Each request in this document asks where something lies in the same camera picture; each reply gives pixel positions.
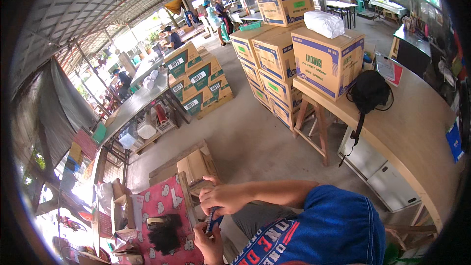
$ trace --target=plastic crate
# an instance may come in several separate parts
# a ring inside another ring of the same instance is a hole
[[[240,31],[248,31],[248,30],[253,30],[253,29],[260,28],[261,26],[262,26],[262,21],[256,21],[255,23],[250,24],[250,25],[239,26],[239,30]]]

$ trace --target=woman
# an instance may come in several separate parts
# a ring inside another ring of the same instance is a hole
[[[164,31],[170,35],[170,43],[166,44],[165,45],[166,47],[169,47],[169,48],[173,47],[173,49],[175,50],[179,48],[180,46],[182,46],[183,44],[185,44],[185,42],[181,41],[181,38],[177,33],[171,32],[172,31],[171,26],[166,26]]]
[[[225,46],[226,43],[222,39],[222,30],[221,30],[221,20],[218,18],[218,12],[215,11],[212,7],[209,6],[210,1],[205,0],[203,3],[203,7],[206,8],[206,12],[208,13],[209,23],[213,28],[218,31],[219,40],[221,41],[221,46]]]

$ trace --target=tarp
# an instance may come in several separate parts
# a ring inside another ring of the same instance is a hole
[[[164,4],[163,6],[165,6],[169,11],[171,11],[174,14],[180,14],[182,4],[183,3],[181,0],[174,0],[167,4]]]

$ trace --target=wooden stool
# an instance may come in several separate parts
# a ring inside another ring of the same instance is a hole
[[[315,120],[314,125],[309,131],[309,134],[305,135],[303,132],[301,132],[301,126],[305,121],[308,121],[307,119],[305,119],[305,115],[309,103],[312,104],[312,106],[314,107],[313,115],[315,115]],[[297,138],[297,136],[300,135],[302,138],[304,138],[304,140],[306,140],[315,150],[317,150],[324,157],[324,166],[329,166],[329,155],[327,151],[327,127],[329,127],[333,122],[338,121],[338,118],[336,116],[333,116],[332,119],[327,120],[325,110],[326,109],[322,105],[315,102],[315,100],[313,100],[309,96],[303,94],[301,107],[296,117],[296,124],[294,126],[293,136],[294,138]],[[311,137],[317,133],[319,133],[321,146],[315,144],[311,140]]]

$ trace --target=person's arm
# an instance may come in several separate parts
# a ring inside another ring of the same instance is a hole
[[[239,185],[221,185],[213,176],[203,176],[211,180],[215,187],[205,187],[200,192],[201,208],[206,215],[215,206],[222,207],[213,215],[233,214],[253,200],[303,209],[308,193],[320,184],[305,180],[280,180],[247,182]]]

